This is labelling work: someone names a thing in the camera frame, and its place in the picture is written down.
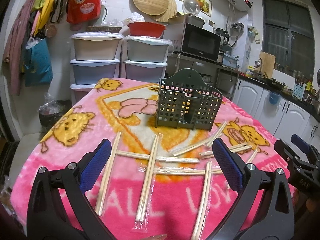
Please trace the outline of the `left hand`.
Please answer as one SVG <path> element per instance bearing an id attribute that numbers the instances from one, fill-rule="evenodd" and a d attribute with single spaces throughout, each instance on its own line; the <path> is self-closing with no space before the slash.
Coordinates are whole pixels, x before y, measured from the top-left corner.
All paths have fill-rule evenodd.
<path id="1" fill-rule="evenodd" d="M 166 238 L 167 238 L 167 234 L 161 234 L 161 235 L 146 237 L 145 240 L 165 240 Z"/>

